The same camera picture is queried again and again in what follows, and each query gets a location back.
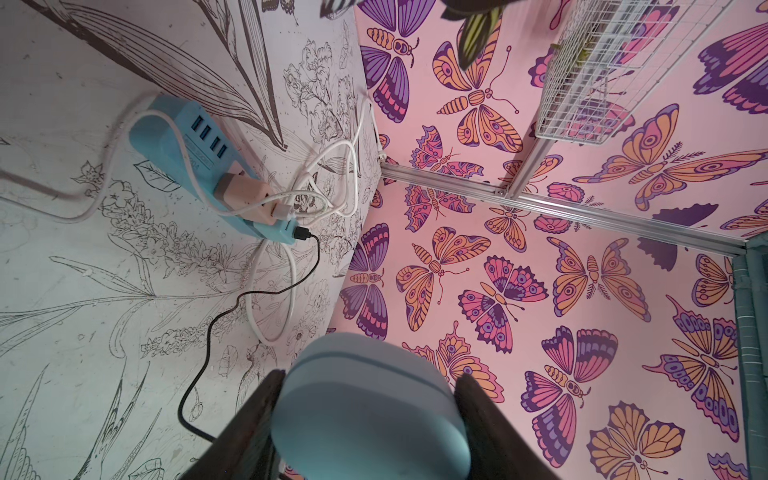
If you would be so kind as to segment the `pink usb charger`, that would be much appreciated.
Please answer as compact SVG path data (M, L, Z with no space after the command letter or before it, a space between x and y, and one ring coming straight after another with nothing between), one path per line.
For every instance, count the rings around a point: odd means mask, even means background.
M294 208L279 199L268 183L244 173L224 174L213 196L227 212L238 211L236 215L227 215L229 219L240 218L252 223L275 225L278 220L291 220L295 217Z

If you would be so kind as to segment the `blue earbud case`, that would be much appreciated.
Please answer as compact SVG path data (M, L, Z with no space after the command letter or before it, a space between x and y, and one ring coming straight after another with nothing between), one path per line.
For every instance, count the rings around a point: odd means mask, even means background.
M271 438L307 479L465 479L471 470L466 428L437 368L352 333L320 337L300 353Z

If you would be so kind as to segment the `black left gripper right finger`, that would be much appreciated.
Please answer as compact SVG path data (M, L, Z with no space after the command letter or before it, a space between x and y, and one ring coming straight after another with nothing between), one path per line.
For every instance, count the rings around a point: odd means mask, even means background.
M469 479L558 479L474 377L463 374L456 381L454 398L467 432L471 455Z

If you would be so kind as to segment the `teal usb charger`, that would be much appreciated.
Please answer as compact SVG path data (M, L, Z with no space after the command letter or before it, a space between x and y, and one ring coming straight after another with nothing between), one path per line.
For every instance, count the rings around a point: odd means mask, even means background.
M272 225L262 225L260 227L261 235L272 242L278 242L285 245L294 245L296 242L295 230L298 223L295 219L276 220Z

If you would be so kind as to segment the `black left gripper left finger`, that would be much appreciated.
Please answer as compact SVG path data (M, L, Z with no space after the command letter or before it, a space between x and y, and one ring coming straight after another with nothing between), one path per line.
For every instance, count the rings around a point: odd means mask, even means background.
M273 370L223 432L180 479L285 479L271 438L271 419L286 372Z

